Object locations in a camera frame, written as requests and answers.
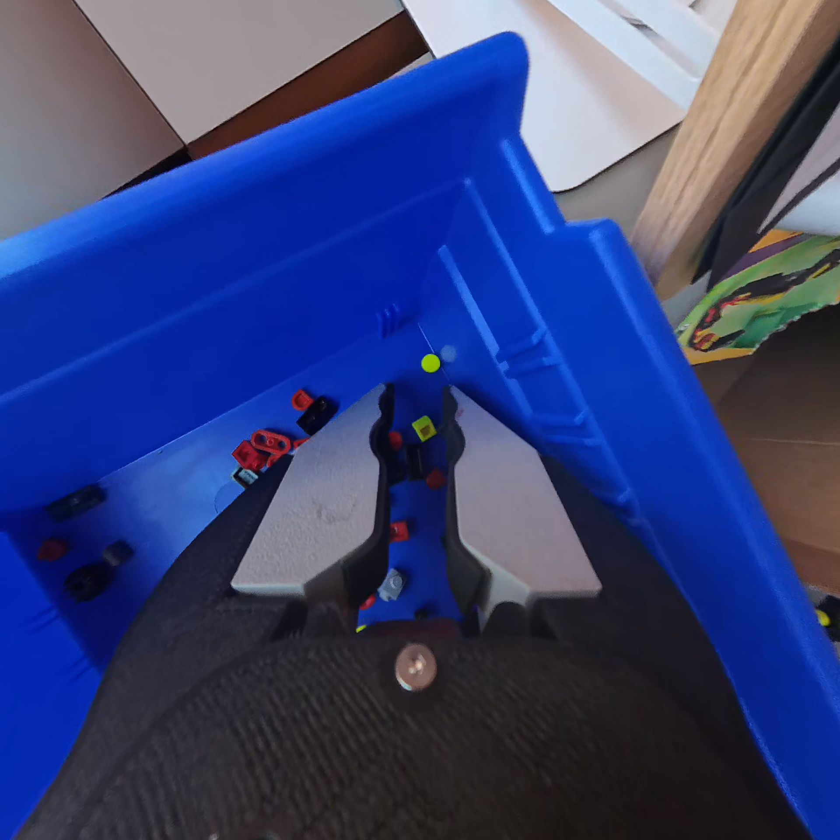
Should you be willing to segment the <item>scattered red lego pieces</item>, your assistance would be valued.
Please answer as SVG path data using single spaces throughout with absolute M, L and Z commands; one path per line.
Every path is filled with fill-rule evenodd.
M 327 397 L 321 396 L 314 399 L 303 390 L 295 392 L 291 402 L 293 407 L 301 412 L 298 424 L 304 436 L 291 438 L 271 429 L 258 429 L 252 433 L 249 440 L 243 441 L 234 450 L 233 457 L 238 467 L 251 469 L 262 475 L 276 463 L 284 465 L 290 462 L 300 446 L 317 430 L 323 428 L 337 412 L 336 405 Z M 388 445 L 391 452 L 385 457 L 385 465 L 389 486 L 392 487 L 404 480 L 423 480 L 432 490 L 445 486 L 445 473 L 436 466 L 432 467 L 428 459 L 430 453 L 428 447 L 418 440 L 414 432 L 409 438 L 404 438 L 401 430 L 393 429 L 388 433 Z M 67 524 L 104 503 L 106 499 L 107 493 L 101 486 L 90 485 L 70 494 L 67 498 L 48 505 L 46 511 L 52 522 Z M 307 586 L 311 592 L 314 592 L 317 582 L 315 573 L 310 574 L 309 583 L 297 585 L 291 582 L 291 567 L 288 562 L 292 554 L 292 546 L 288 542 L 283 544 L 279 542 L 279 537 L 292 535 L 293 523 L 303 524 L 302 514 L 291 512 L 291 503 L 294 499 L 295 495 L 291 491 L 284 491 L 281 496 L 280 523 L 286 524 L 286 529 L 277 531 L 275 519 L 262 519 L 257 534 L 263 542 L 255 549 L 247 549 L 245 558 L 237 568 L 231 584 L 236 592 L 245 595 L 301 597 Z M 139 544 L 136 541 L 127 542 L 133 546 L 136 554 Z M 68 555 L 77 557 L 81 549 L 82 543 L 77 540 L 75 534 L 50 533 L 48 537 L 40 540 L 35 558 L 40 563 L 56 563 Z M 102 552 L 99 556 L 94 556 L 92 552 L 85 551 L 83 553 L 85 562 L 75 560 L 76 565 L 69 568 L 65 579 L 69 572 L 83 564 L 102 561 L 101 554 Z M 393 568 L 406 573 L 407 583 L 402 596 L 407 589 L 412 587 L 412 575 L 407 568 L 391 563 L 389 570 Z M 381 600 L 377 591 L 371 592 L 369 597 L 360 604 L 360 610 L 370 609 L 377 600 Z

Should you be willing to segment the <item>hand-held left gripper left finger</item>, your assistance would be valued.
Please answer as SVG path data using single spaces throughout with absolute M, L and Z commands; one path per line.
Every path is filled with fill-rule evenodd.
M 293 456 L 231 580 L 242 595 L 357 607 L 389 568 L 395 390 L 382 383 Z

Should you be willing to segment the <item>blue plastic bin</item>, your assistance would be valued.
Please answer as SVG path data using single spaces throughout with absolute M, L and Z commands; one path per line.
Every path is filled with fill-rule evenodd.
M 493 36 L 2 243 L 2 837 L 838 838 L 834 646 L 528 73 Z M 236 447 L 382 383 L 446 477 L 449 385 L 535 447 L 602 593 L 463 615 L 423 480 L 396 601 L 237 593 L 288 466 Z

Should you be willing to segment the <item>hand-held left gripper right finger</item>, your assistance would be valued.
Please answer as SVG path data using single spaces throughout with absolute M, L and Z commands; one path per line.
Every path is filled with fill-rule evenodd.
M 463 615 L 594 599 L 599 579 L 539 451 L 456 386 L 443 393 L 448 585 Z

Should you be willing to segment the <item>black stand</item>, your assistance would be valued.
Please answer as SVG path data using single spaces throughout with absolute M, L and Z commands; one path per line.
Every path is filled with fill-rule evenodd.
M 741 257 L 830 176 L 838 154 L 816 150 L 838 120 L 836 41 L 784 114 L 711 226 L 691 283 L 718 284 Z

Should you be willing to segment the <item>white rounded board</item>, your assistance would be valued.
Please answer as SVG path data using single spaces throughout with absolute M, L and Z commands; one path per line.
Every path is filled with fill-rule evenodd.
M 698 85 L 697 63 L 645 24 L 635 2 L 407 1 L 402 5 L 436 58 L 492 35 L 519 35 L 528 51 L 521 135 L 553 192 L 568 191 L 678 125 L 681 106 L 577 21 L 600 7 L 618 17 Z

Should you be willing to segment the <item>printed cardboard lego box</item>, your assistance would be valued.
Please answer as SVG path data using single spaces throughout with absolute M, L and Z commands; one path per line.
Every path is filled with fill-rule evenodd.
M 677 321 L 803 582 L 839 590 L 839 239 L 773 233 Z

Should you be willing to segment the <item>black lego wheel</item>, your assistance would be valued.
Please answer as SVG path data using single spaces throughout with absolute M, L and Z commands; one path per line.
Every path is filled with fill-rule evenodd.
M 107 562 L 86 563 L 68 573 L 63 591 L 75 603 L 91 602 L 110 586 L 113 567 Z

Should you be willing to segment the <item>light wooden post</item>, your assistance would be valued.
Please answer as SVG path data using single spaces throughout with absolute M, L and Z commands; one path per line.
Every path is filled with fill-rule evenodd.
M 690 285 L 712 226 L 838 30 L 838 1 L 736 3 L 631 237 L 659 300 Z

